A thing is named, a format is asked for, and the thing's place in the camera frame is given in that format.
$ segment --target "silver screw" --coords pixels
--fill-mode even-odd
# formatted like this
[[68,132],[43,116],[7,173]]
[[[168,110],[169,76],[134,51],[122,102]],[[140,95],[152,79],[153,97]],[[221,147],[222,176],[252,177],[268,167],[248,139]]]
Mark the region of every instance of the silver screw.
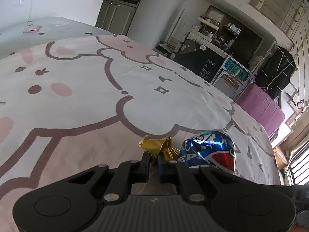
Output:
[[192,194],[189,196],[189,200],[199,202],[205,200],[205,197],[202,194]]
[[119,195],[114,193],[106,194],[104,195],[104,199],[106,201],[117,201],[119,199]]

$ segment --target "ribbed gray panel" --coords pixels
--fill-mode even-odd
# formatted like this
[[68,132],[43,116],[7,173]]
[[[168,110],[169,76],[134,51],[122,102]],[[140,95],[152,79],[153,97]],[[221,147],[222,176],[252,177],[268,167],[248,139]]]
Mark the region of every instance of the ribbed gray panel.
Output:
[[179,195],[130,195],[120,205],[107,206],[85,232],[226,232],[202,206]]

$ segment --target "teal sign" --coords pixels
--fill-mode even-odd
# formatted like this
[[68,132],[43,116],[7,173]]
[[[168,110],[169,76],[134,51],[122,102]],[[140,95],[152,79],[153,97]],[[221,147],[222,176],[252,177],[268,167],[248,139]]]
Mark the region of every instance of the teal sign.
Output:
[[249,76],[249,73],[247,71],[241,68],[238,64],[234,63],[234,61],[231,60],[230,58],[225,63],[224,67],[232,74],[236,74],[240,70],[240,72],[238,72],[236,77],[243,82],[245,82]]

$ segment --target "blue pepsi can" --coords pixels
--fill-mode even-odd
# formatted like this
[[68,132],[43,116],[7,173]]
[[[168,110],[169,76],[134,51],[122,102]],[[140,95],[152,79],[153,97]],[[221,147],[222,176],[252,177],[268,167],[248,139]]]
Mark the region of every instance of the blue pepsi can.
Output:
[[183,142],[178,162],[185,162],[189,167],[208,164],[234,174],[234,146],[233,140],[226,134],[205,131]]

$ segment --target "pink stool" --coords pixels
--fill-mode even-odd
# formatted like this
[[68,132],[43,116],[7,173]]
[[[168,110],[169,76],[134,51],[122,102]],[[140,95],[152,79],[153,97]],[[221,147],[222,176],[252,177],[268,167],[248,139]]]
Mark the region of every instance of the pink stool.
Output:
[[265,128],[269,137],[284,121],[279,106],[256,84],[249,84],[236,103]]

